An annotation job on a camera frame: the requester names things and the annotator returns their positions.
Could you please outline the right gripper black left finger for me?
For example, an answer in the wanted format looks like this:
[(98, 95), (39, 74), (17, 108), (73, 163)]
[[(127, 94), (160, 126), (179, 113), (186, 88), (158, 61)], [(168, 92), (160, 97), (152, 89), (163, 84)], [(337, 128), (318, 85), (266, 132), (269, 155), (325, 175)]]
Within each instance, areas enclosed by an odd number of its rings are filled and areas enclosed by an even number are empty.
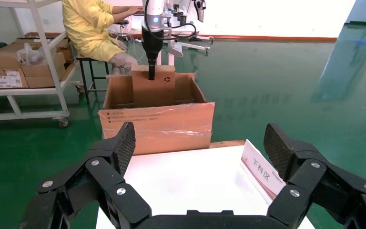
[(135, 145), (132, 122), (125, 122), (116, 136), (95, 142), (76, 164), (37, 185), (20, 228), (68, 229), (92, 202), (99, 204), (115, 228), (137, 228), (152, 210), (124, 178)]

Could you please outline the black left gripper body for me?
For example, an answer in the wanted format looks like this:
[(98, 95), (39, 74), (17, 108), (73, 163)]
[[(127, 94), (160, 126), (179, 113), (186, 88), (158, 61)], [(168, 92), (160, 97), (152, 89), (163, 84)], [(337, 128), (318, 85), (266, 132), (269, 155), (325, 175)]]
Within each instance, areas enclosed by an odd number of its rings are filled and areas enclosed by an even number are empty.
[(163, 31), (151, 31), (149, 32), (146, 27), (142, 27), (142, 46), (146, 52), (149, 65), (155, 65), (158, 58), (158, 54), (163, 47)]

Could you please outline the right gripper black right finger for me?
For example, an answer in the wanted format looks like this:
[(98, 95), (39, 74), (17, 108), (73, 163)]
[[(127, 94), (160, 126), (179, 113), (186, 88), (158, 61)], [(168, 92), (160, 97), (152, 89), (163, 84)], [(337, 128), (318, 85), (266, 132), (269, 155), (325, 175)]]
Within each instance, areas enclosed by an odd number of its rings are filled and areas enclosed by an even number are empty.
[(278, 124), (264, 134), (264, 150), (285, 186), (268, 215), (297, 228), (312, 204), (346, 229), (366, 229), (366, 179), (330, 163), (312, 144), (290, 138)]

